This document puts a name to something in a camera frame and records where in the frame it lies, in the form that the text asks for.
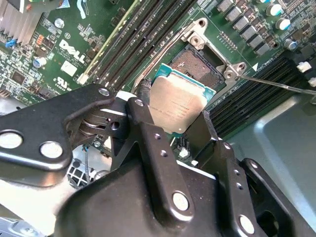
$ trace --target microchip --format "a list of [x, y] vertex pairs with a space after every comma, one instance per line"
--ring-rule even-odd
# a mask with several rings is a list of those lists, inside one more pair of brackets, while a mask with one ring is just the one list
[[123, 7], [120, 7], [119, 10], [118, 10], [117, 15], [119, 17], [122, 17], [122, 16], [124, 16], [125, 13], [126, 13], [126, 10]]
[[267, 28], [264, 26], [264, 27], [262, 27], [258, 32], [259, 32], [261, 35], [263, 35], [263, 34], [265, 34], [267, 31], [268, 31]]
[[43, 99], [47, 100], [47, 99], [51, 99], [53, 98], [55, 95], [55, 93], [53, 93], [52, 91], [50, 91], [49, 89], [42, 87], [39, 90], [39, 96], [42, 97]]
[[47, 38], [44, 38], [43, 41], [42, 41], [42, 44], [46, 45], [47, 48], [49, 48], [50, 50], [53, 49], [55, 43], [50, 41], [49, 39]]
[[311, 27], [311, 25], [309, 23], [306, 23], [301, 29], [303, 32], [305, 32], [305, 31], [309, 30], [310, 27]]
[[246, 3], [245, 0], [240, 0], [239, 2], [237, 2], [236, 6], [241, 7], [245, 3]]
[[271, 41], [273, 41], [273, 36], [268, 36], [268, 37], [265, 39], [265, 41], [266, 41], [267, 43], [270, 43]]
[[42, 48], [37, 48], [35, 54], [36, 54], [37, 56], [39, 56], [39, 57], [46, 57], [47, 51], [46, 51], [46, 49], [43, 48], [43, 47], [42, 47]]
[[15, 72], [13, 73], [12, 80], [14, 80], [15, 82], [19, 83], [20, 85], [23, 84], [24, 79], [25, 79], [25, 76], [23, 76], [22, 74], [20, 74], [18, 71], [15, 71]]
[[118, 23], [119, 23], [119, 18], [116, 17], [116, 16], [113, 17], [112, 20], [111, 20], [111, 25], [112, 25], [113, 27], [115, 27], [115, 26], [118, 25]]
[[95, 48], [95, 46], [97, 46], [97, 43], [93, 41], [90, 46], [91, 48]]
[[87, 56], [90, 59], [93, 59], [97, 55], [97, 51], [95, 51], [93, 48], [89, 49], [87, 52]]
[[296, 32], [294, 32], [292, 34], [292, 38], [295, 41], [301, 40], [303, 37], [304, 37], [304, 34], [303, 34], [303, 30], [302, 29], [299, 29], [299, 30], [297, 30]]
[[202, 84], [215, 88], [225, 81], [222, 75], [195, 48], [188, 45], [171, 62], [170, 67]]
[[251, 16], [251, 14], [253, 14], [253, 10], [252, 9], [249, 9], [248, 11], [246, 11], [244, 13], [245, 17], [249, 17], [249, 16]]
[[259, 24], [260, 23], [260, 19], [259, 18], [255, 18], [252, 22], [251, 22], [251, 24], [253, 25], [253, 26], [256, 26], [257, 24]]

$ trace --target screw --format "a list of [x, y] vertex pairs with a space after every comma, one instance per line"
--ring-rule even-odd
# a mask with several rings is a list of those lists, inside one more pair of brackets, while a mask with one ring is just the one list
[[104, 95], [104, 96], [109, 96], [110, 95], [109, 91], [107, 89], [105, 89], [105, 88], [100, 88], [99, 89], [99, 93], [101, 95]]
[[230, 147], [226, 142], [224, 142], [224, 147], [225, 147], [226, 149], [228, 149], [228, 150], [231, 149], [231, 147]]
[[40, 153], [48, 158], [58, 158], [63, 153], [63, 148], [57, 142], [45, 142], [40, 147]]
[[31, 228], [21, 229], [21, 233], [24, 234], [25, 236], [30, 236], [30, 237], [34, 237], [38, 235], [37, 231]]
[[251, 221], [248, 219], [248, 217], [244, 215], [239, 216], [239, 222], [243, 229], [248, 233], [248, 234], [253, 234], [255, 233], [255, 228], [253, 227], [253, 224]]
[[189, 202], [187, 200], [187, 198], [181, 194], [181, 193], [174, 193], [172, 196], [172, 200], [173, 203], [175, 204], [175, 206], [181, 210], [181, 211], [186, 211], [189, 208]]
[[137, 105], [139, 105], [139, 106], [144, 106], [143, 101], [141, 101], [141, 100], [139, 100], [139, 99], [135, 100], [135, 103], [136, 103]]
[[95, 146], [95, 147], [100, 147], [100, 146], [101, 146], [101, 143], [100, 143], [100, 142], [94, 142], [94, 146]]
[[251, 161], [250, 164], [251, 164], [251, 166], [254, 167], [255, 169], [258, 168], [258, 166], [257, 166], [257, 164], [256, 164], [255, 162]]
[[5, 132], [0, 135], [0, 147], [13, 149], [20, 146], [23, 142], [23, 138], [14, 132]]
[[64, 28], [64, 26], [65, 26], [65, 22], [64, 22], [62, 19], [57, 18], [57, 19], [55, 20], [55, 22], [54, 22], [54, 25], [55, 25], [57, 28], [62, 29], [62, 28]]

